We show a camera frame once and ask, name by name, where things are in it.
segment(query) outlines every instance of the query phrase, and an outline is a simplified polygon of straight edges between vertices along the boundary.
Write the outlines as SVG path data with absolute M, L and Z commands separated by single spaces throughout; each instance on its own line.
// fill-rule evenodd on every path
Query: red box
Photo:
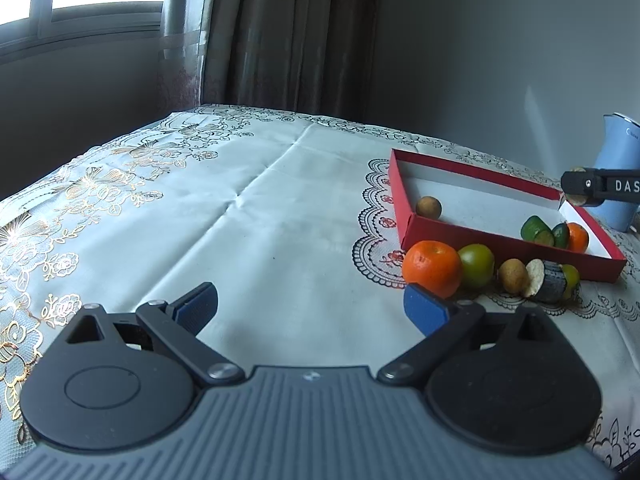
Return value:
M 562 199 L 557 189 L 497 171 L 476 168 L 420 153 L 392 150 L 389 180 L 394 199 L 400 246 L 408 250 L 420 240 L 438 240 L 456 250 L 484 244 L 496 266 L 517 258 L 571 264 L 584 280 L 615 282 L 626 258 L 584 208 Z M 442 216 L 430 220 L 414 212 L 423 195 L 442 203 Z M 585 254 L 546 247 L 520 239 L 520 228 L 537 214 L 549 227 L 577 222 L 589 232 Z

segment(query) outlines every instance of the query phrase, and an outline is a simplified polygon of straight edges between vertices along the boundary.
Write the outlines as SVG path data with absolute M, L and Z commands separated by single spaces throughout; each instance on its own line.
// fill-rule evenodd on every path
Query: gray gripper base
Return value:
M 583 447 L 532 458 L 458 440 L 430 418 L 415 390 L 367 368 L 259 367 L 214 388 L 173 433 L 109 455 L 39 444 L 8 480 L 605 480 Z

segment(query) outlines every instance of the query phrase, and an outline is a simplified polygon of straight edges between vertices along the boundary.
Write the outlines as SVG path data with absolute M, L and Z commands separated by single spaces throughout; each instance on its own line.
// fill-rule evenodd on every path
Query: tablecloth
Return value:
M 212 105 L 96 146 L 1 202 L 0 470 L 34 445 L 20 389 L 82 303 L 131 312 L 211 281 L 220 307 L 199 338 L 246 370 L 375 373 L 420 341 L 402 309 L 392 148 L 558 186 L 446 140 Z M 583 283 L 577 304 L 544 309 L 603 391 L 587 446 L 620 466 L 640 442 L 640 241 L 612 236 L 629 261 L 619 282 Z M 479 301 L 493 311 L 524 302 Z

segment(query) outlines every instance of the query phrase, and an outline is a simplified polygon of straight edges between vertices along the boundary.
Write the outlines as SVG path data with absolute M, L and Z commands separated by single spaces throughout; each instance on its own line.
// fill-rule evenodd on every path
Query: curtain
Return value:
M 164 112 L 237 104 L 361 121 L 378 0 L 166 0 Z

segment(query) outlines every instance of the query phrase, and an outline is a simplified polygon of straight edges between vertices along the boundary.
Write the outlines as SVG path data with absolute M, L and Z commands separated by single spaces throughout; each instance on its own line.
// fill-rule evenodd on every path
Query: gray wall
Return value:
M 554 176 L 640 119 L 640 0 L 381 0 L 367 122 Z
M 147 38 L 0 64 L 0 200 L 156 120 L 157 60 L 158 38 Z

